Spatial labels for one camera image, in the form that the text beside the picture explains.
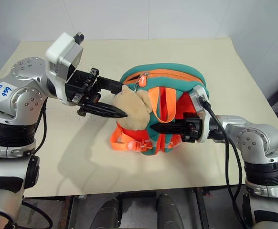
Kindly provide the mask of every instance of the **backpack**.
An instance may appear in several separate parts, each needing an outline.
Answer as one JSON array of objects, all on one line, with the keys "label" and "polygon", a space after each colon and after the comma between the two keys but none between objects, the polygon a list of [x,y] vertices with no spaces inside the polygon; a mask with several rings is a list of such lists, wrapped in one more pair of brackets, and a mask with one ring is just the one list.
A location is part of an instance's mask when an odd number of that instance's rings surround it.
[{"label": "backpack", "polygon": [[154,155],[160,150],[169,152],[182,142],[180,135],[160,134],[151,125],[182,119],[185,112],[196,113],[189,94],[197,85],[203,87],[209,97],[203,75],[184,64],[140,65],[125,72],[120,82],[133,91],[148,91],[153,111],[144,130],[128,130],[117,123],[111,145],[115,150],[139,151],[144,155]]}]

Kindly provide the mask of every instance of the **black cable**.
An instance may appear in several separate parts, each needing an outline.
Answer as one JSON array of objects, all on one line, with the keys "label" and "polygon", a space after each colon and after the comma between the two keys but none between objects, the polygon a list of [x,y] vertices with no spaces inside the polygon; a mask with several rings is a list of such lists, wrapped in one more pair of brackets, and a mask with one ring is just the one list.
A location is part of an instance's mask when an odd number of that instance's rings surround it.
[{"label": "black cable", "polygon": [[230,142],[231,146],[233,147],[235,157],[236,157],[236,161],[237,161],[237,164],[238,164],[238,169],[239,169],[239,181],[238,181],[237,189],[236,189],[235,194],[234,194],[234,198],[236,200],[236,198],[238,197],[238,195],[240,193],[240,189],[241,189],[241,185],[242,185],[242,165],[241,165],[240,157],[239,157],[238,151],[236,149],[236,146],[235,146],[235,144],[234,144],[234,142],[232,141],[231,138],[229,138],[229,142]]},{"label": "black cable", "polygon": [[[49,226],[46,227],[46,228],[42,228],[42,229],[51,229],[53,227],[53,222],[52,222],[51,218],[44,211],[42,211],[40,208],[38,208],[38,207],[36,207],[32,204],[29,204],[27,202],[24,202],[24,201],[21,204],[28,207],[28,208],[33,209],[34,211],[37,211],[40,215],[42,215],[47,220],[47,222],[49,223]],[[19,226],[19,225],[16,225],[16,228],[19,228],[19,229],[36,229],[36,228],[27,228],[27,227],[23,227],[23,226]]]},{"label": "black cable", "polygon": [[[44,103],[43,103],[43,106],[41,108],[41,114],[43,116],[43,138],[42,138],[42,141],[41,143],[39,144],[39,146],[36,148],[34,154],[36,154],[40,148],[43,146],[44,142],[45,142],[45,139],[47,137],[47,116],[46,116],[46,105],[47,105],[47,99],[45,99]],[[36,126],[35,126],[35,131],[37,130],[37,127],[39,125],[39,122],[37,120],[37,123],[36,123]]]},{"label": "black cable", "polygon": [[[241,188],[241,185],[242,185],[242,167],[241,167],[241,161],[240,161],[239,154],[238,154],[238,152],[236,150],[235,144],[233,143],[233,141],[231,139],[229,139],[229,137],[228,137],[225,129],[223,128],[221,122],[218,120],[218,118],[214,114],[213,110],[211,109],[210,103],[208,103],[202,97],[200,97],[200,102],[201,102],[203,108],[205,110],[207,110],[208,113],[210,114],[210,116],[215,120],[218,128],[221,130],[221,132],[224,135],[224,139],[225,139],[225,179],[226,179],[227,190],[228,190],[229,196],[230,196],[230,198],[232,200],[233,209],[234,209],[234,212],[235,212],[235,215],[236,215],[237,219],[239,220],[242,228],[247,229],[247,226],[244,223],[244,220],[243,220],[243,218],[241,216],[240,210],[239,210],[239,208],[238,208],[238,206],[236,204],[236,198],[237,198],[237,196],[238,196],[238,194],[240,192],[240,188]],[[238,168],[239,168],[239,182],[238,182],[238,188],[237,188],[235,194],[233,194],[233,192],[231,190],[230,183],[229,183],[229,142],[230,142],[230,144],[232,145],[232,147],[234,149],[235,157],[236,157]]]},{"label": "black cable", "polygon": [[47,106],[47,101],[48,101],[48,98],[46,98],[46,99],[44,100],[43,106],[42,106],[42,108],[40,109],[40,113],[39,113],[37,122],[36,122],[36,124],[35,124],[35,133],[36,133],[36,131],[37,131],[37,129],[38,129],[40,120],[41,120],[41,118],[42,118],[42,116],[43,116],[43,110],[44,110],[44,109],[46,108],[46,106]]}]

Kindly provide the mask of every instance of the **white table surface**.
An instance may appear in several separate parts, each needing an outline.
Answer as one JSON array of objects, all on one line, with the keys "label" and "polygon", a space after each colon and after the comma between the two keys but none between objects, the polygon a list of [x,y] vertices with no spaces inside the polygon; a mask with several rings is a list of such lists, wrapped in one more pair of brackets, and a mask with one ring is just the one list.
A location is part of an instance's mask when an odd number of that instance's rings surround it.
[{"label": "white table surface", "polygon": [[[20,59],[44,58],[51,42],[21,42],[0,71],[0,78]],[[218,115],[239,115],[253,123],[278,129],[278,119],[255,81],[236,54],[229,38],[209,40],[84,41],[79,70],[98,68],[100,75],[119,80],[133,66],[175,62],[198,69],[205,77],[210,101]],[[112,95],[102,93],[102,102]],[[62,196],[148,189],[216,186],[225,184],[224,144],[183,143],[168,154],[144,156],[111,149],[116,127],[112,119],[76,114],[58,100],[47,104],[48,132],[38,152],[40,175],[27,197]],[[38,144],[43,135],[40,124]],[[231,149],[230,179],[238,170]]]}]

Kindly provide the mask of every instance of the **zipper pull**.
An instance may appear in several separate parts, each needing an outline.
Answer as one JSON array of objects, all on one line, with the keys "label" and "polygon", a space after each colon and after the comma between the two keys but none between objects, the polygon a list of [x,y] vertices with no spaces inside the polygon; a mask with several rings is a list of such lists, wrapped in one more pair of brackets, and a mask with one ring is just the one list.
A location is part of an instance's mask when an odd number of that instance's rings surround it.
[{"label": "zipper pull", "polygon": [[147,85],[147,77],[149,76],[148,73],[144,73],[144,74],[141,74],[139,80],[138,80],[138,85],[140,87],[145,87]]}]

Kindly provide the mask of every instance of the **plush toy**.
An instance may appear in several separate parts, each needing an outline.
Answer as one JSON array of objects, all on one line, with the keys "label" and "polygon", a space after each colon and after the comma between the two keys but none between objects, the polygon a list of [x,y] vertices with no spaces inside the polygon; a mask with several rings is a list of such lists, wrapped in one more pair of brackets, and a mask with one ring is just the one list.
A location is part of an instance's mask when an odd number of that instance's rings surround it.
[{"label": "plush toy", "polygon": [[121,127],[129,130],[144,130],[147,127],[152,112],[147,91],[138,90],[134,92],[124,85],[122,91],[114,97],[113,105],[128,115],[125,118],[117,119]]}]

